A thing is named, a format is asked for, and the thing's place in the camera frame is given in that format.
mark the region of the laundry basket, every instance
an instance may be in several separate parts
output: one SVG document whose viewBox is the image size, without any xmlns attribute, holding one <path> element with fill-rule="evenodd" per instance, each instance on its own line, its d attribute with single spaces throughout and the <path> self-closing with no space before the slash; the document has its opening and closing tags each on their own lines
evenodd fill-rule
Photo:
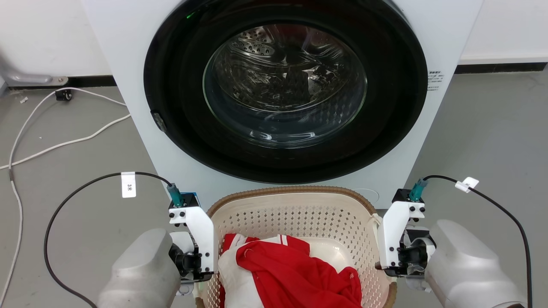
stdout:
<svg viewBox="0 0 548 308">
<path fill-rule="evenodd" d="M 227 233 L 336 241 L 341 253 L 336 259 L 347 259 L 358 271 L 362 307 L 391 308 L 396 300 L 396 282 L 374 268 L 379 260 L 376 228 L 380 218 L 369 201 L 354 191 L 328 186 L 246 191 L 217 201 L 208 215 L 218 232 L 219 249 Z M 219 301 L 220 286 L 217 275 L 198 285 L 197 307 L 224 308 Z"/>
</svg>

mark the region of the white fabric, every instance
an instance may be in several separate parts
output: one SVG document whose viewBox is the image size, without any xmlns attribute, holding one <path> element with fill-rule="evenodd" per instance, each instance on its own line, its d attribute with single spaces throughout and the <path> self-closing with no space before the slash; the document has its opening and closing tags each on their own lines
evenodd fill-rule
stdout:
<svg viewBox="0 0 548 308">
<path fill-rule="evenodd" d="M 244 236 L 236 235 L 230 249 L 225 251 L 219 258 L 219 276 L 226 293 L 224 308 L 264 308 L 255 281 L 253 281 L 253 275 L 236 263 L 236 252 L 238 248 L 246 244 L 246 239 Z M 278 235 L 261 241 L 287 246 L 285 235 Z"/>
</svg>

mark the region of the washing machine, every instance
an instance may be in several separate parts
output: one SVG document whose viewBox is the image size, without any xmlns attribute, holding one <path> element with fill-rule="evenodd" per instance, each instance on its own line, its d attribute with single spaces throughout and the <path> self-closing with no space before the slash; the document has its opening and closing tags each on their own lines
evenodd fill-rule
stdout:
<svg viewBox="0 0 548 308">
<path fill-rule="evenodd" d="M 276 185 L 387 208 L 482 0 L 83 4 L 156 171 L 204 209 Z"/>
</svg>

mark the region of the black cable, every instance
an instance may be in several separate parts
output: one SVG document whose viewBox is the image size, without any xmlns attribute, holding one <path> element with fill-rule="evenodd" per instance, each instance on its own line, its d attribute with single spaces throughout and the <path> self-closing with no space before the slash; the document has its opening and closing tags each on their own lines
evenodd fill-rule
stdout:
<svg viewBox="0 0 548 308">
<path fill-rule="evenodd" d="M 152 174 L 152 173 L 147 173 L 147 172 L 135 172 L 135 174 L 138 174 L 138 175 L 146 175 L 146 176 L 151 176 L 153 178 L 156 178 L 156 179 L 159 179 L 159 180 L 162 180 L 164 182 L 166 182 L 169 186 L 171 186 L 171 183 L 164 179 L 163 177 L 161 176 L 158 176 L 156 174 Z M 70 198 L 72 198 L 74 195 L 76 195 L 78 192 L 80 192 L 80 190 L 88 187 L 89 185 L 95 183 L 95 182 L 98 182 L 100 180 L 103 180 L 103 179 L 106 179 L 106 178 L 111 178 L 113 176 L 118 176 L 118 175 L 121 175 L 120 172 L 118 173 L 111 173 L 111 174 L 107 174 L 107 175 L 103 175 L 99 178 L 96 178 L 95 180 L 92 180 L 92 181 L 89 181 L 87 182 L 86 184 L 82 185 L 80 188 L 78 188 L 77 190 L 73 191 L 73 193 L 71 193 L 68 197 L 66 197 L 65 200 L 63 200 L 63 202 L 61 202 L 61 204 L 57 207 L 57 209 L 55 210 L 55 212 L 53 213 L 53 216 L 52 218 L 49 220 L 49 224 L 48 224 L 48 228 L 45 230 L 45 237 L 44 237 L 44 261 L 45 261 L 45 266 L 48 268 L 48 272 L 49 274 L 51 275 L 51 277 L 53 278 L 53 280 L 55 280 L 55 282 L 61 286 L 61 288 L 69 291 L 70 293 L 72 293 L 73 295 L 76 295 L 77 297 L 81 298 L 83 301 L 85 301 L 86 303 L 88 303 L 92 308 L 97 308 L 97 306 L 90 300 L 88 299 L 87 297 L 85 297 L 84 295 L 74 291 L 73 289 L 69 288 L 67 285 L 65 285 L 64 283 L 62 283 L 59 278 L 57 278 L 57 276 L 55 275 L 55 273 L 53 272 L 52 270 L 52 266 L 49 264 L 49 258 L 48 258 L 48 239 L 49 239 L 49 231 L 52 229 L 52 225 L 53 225 L 53 221 L 55 220 L 55 217 L 57 217 L 57 214 L 59 213 L 59 211 L 61 210 L 61 208 L 63 208 L 63 206 L 70 200 Z"/>
<path fill-rule="evenodd" d="M 423 178 L 423 180 L 425 180 L 425 181 L 428 180 L 428 179 L 444 179 L 444 180 L 451 181 L 453 183 L 457 182 L 457 180 L 449 178 L 447 176 L 443 176 L 443 175 L 429 175 L 429 176 L 426 176 L 426 177 Z M 496 207 L 498 207 L 501 211 L 503 211 L 504 214 L 508 215 L 508 217 L 510 217 L 510 219 L 512 219 L 512 221 L 517 225 L 518 229 L 520 230 L 521 237 L 523 239 L 523 245 L 525 246 L 525 259 L 526 259 L 526 270 L 527 270 L 527 307 L 528 308 L 533 308 L 533 279 L 532 279 L 532 270 L 531 270 L 531 252 L 530 252 L 530 249 L 529 249 L 529 241 L 527 241 L 527 236 L 525 235 L 525 230 L 523 229 L 522 225 L 517 220 L 517 218 L 515 218 L 514 215 L 512 215 L 512 213 L 508 212 L 507 209 L 505 209 L 503 206 L 501 206 L 495 200 L 487 197 L 483 193 L 481 193 L 481 192 L 479 192 L 479 191 L 477 191 L 477 190 L 475 190 L 471 187 L 469 187 L 469 189 L 471 191 L 473 191 L 475 194 L 477 194 L 478 196 L 483 197 L 485 200 L 491 202 Z"/>
</svg>

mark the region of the white string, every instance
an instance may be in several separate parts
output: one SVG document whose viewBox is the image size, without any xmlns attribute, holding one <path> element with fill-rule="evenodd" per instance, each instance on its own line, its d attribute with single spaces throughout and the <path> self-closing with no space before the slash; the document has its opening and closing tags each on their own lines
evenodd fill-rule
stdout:
<svg viewBox="0 0 548 308">
<path fill-rule="evenodd" d="M 81 139 L 77 139 L 77 140 L 72 140 L 72 141 L 68 141 L 68 142 L 65 142 L 65 143 L 62 143 L 62 144 L 58 144 L 56 146 L 53 146 L 53 147 L 50 147 L 49 149 L 46 149 L 42 152 L 39 152 L 39 153 L 36 153 L 32 156 L 29 156 L 25 159 L 22 159 L 18 162 L 15 162 L 13 163 L 13 154 L 15 152 L 15 148 L 17 147 L 17 143 L 19 142 L 19 138 L 21 137 L 21 134 L 23 133 L 23 130 L 25 129 L 25 127 L 27 126 L 27 123 L 28 121 L 31 119 L 31 117 L 34 115 L 34 113 L 36 112 L 36 110 L 48 99 L 50 98 L 52 95 L 55 94 L 55 92 L 57 91 L 62 91 L 62 90 L 75 90 L 75 91 L 80 91 L 80 92 L 84 92 L 84 93 L 88 93 L 88 94 L 91 94 L 91 95 L 95 95 L 95 96 L 98 96 L 100 98 L 104 98 L 106 100 L 109 100 L 111 102 L 115 102 L 117 104 L 120 104 L 122 106 L 125 106 L 124 103 L 122 102 L 119 102 L 119 101 L 116 101 L 116 100 L 113 100 L 111 98 L 108 98 L 106 96 L 103 96 L 103 95 L 100 95 L 100 94 L 97 94 L 97 93 L 93 93 L 93 92 L 90 92 L 90 91 L 86 91 L 86 90 L 82 90 L 82 89 L 78 89 L 78 88 L 72 88 L 72 87 L 66 87 L 66 88 L 61 88 L 61 89 L 57 89 L 53 92 L 51 92 L 50 94 L 48 94 L 42 101 L 40 101 L 38 103 L 38 105 L 34 108 L 34 110 L 31 112 L 31 114 L 28 116 L 27 120 L 25 121 L 25 123 L 23 124 L 23 126 L 21 127 L 21 130 L 19 131 L 19 134 L 17 134 L 17 138 L 15 138 L 15 142 L 13 143 L 13 147 L 12 147 L 12 151 L 10 152 L 9 154 L 9 162 L 6 166 L 2 166 L 0 169 L 5 169 L 5 168 L 8 168 L 9 169 L 9 174 L 10 174 L 10 181 L 12 183 L 12 189 L 13 189 L 13 193 L 15 194 L 15 198 L 17 198 L 17 203 L 19 205 L 19 235 L 18 235 L 18 239 L 17 239 L 17 246 L 15 248 L 15 254 L 13 256 L 13 261 L 12 261 L 12 266 L 11 268 L 9 269 L 9 273 L 8 273 L 8 279 L 6 280 L 5 282 L 5 286 L 4 286 L 4 291 L 2 292 L 2 297 L 0 298 L 0 308 L 3 306 L 4 304 L 4 299 L 5 299 L 5 296 L 8 292 L 8 288 L 9 288 L 9 284 L 10 284 L 10 281 L 12 280 L 12 276 L 13 276 L 13 271 L 15 269 L 15 263 L 17 262 L 17 257 L 19 256 L 19 249 L 21 248 L 21 238 L 23 236 L 23 205 L 21 203 L 21 198 L 19 197 L 19 194 L 17 193 L 17 189 L 15 188 L 15 183 L 14 183 L 14 179 L 13 179 L 13 171 L 12 171 L 12 166 L 13 165 L 16 165 L 16 164 L 20 164 L 22 162 L 26 162 L 30 159 L 33 159 L 37 156 L 40 156 L 46 152 L 49 152 L 53 149 L 57 149 L 58 147 L 62 147 L 64 145 L 67 145 L 67 144 L 73 144 L 73 143 L 76 143 L 76 142 L 80 142 L 80 141 L 84 141 L 84 140 L 89 140 L 95 136 L 97 136 L 98 134 L 100 134 L 103 130 L 107 129 L 108 127 L 120 122 L 120 121 L 123 121 L 127 118 L 130 117 L 130 115 L 127 115 L 123 118 L 119 118 L 109 124 L 107 124 L 106 126 L 104 126 L 103 128 L 99 129 L 97 132 L 95 132 L 95 134 L 91 135 L 91 136 L 88 136 L 88 137 L 85 137 L 85 138 L 81 138 Z"/>
</svg>

